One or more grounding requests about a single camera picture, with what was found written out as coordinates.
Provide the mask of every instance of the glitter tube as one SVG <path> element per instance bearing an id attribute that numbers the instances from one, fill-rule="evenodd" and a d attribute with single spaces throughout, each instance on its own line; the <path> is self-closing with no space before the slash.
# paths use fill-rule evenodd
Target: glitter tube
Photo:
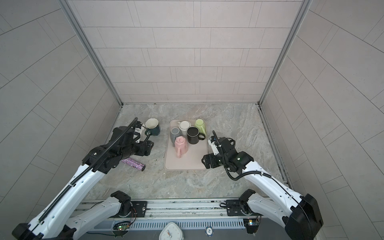
<path id="1" fill-rule="evenodd" d="M 134 167 L 136 169 L 139 169 L 140 171 L 144 171 L 145 164 L 139 163 L 138 161 L 134 160 L 133 158 L 126 158 L 121 160 L 123 163 L 130 165 L 131 167 Z"/>

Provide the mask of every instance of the tray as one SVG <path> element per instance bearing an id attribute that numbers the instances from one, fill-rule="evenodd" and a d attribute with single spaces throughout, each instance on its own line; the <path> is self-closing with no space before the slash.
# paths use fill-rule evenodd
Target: tray
<path id="1" fill-rule="evenodd" d="M 164 168 L 166 170 L 204 170 L 205 166 L 201 162 L 204 155 L 208 154 L 208 141 L 200 140 L 197 144 L 188 143 L 188 152 L 181 155 L 181 158 L 176 157 L 175 148 L 170 140 L 170 131 L 174 127 L 179 127 L 177 122 L 189 121 L 192 126 L 195 125 L 197 119 L 193 120 L 172 120 L 169 123 L 167 150 L 164 161 Z"/>

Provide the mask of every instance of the pink mug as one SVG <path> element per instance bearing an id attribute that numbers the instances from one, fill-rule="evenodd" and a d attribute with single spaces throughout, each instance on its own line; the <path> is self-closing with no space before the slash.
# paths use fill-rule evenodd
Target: pink mug
<path id="1" fill-rule="evenodd" d="M 175 150 L 177 158 L 181 158 L 181 155 L 188 151 L 188 142 L 183 136 L 179 136 L 175 140 Z"/>

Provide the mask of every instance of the gray mug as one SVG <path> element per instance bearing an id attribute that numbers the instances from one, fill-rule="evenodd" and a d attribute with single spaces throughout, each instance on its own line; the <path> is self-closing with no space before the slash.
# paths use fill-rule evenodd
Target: gray mug
<path id="1" fill-rule="evenodd" d="M 176 138 L 181 136 L 181 131 L 178 127 L 174 127 L 170 131 L 170 140 L 172 141 L 172 145 L 175 146 Z"/>

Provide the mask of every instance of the robotic arm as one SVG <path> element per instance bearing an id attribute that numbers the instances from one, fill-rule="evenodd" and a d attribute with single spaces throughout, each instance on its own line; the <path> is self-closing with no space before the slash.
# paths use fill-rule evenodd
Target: robotic arm
<path id="1" fill-rule="evenodd" d="M 259 187 L 273 201 L 248 189 L 239 198 L 243 213 L 259 213 L 285 228 L 293 240 L 311 240 L 323 225 L 319 206 L 315 198 L 305 197 L 280 183 L 246 152 L 237 152 L 235 140 L 218 138 L 215 131 L 208 140 L 213 153 L 203 157 L 207 169 L 224 166 L 227 175 L 234 181 L 245 177 Z M 233 177 L 229 172 L 239 174 Z"/>
<path id="2" fill-rule="evenodd" d="M 18 240 L 77 240 L 89 229 L 108 217 L 131 214 L 131 198 L 117 191 L 105 201 L 84 213 L 70 218 L 75 208 L 91 188 L 120 160 L 131 155 L 149 156 L 154 145 L 149 134 L 140 141 L 142 123 L 135 118 L 128 126 L 113 130 L 111 140 L 92 149 L 82 160 L 78 170 L 55 199 L 30 223 L 20 223 L 13 230 Z M 285 228 L 293 240 L 313 239 L 323 225 L 316 200 L 309 194 L 301 196 L 271 176 L 246 152 L 237 152 L 235 140 L 218 138 L 215 131 L 208 140 L 213 153 L 203 157 L 207 169 L 224 166 L 234 181 L 245 177 L 258 186 L 273 201 L 248 189 L 239 198 L 245 215 L 262 214 Z M 239 174 L 233 177 L 230 172 Z"/>

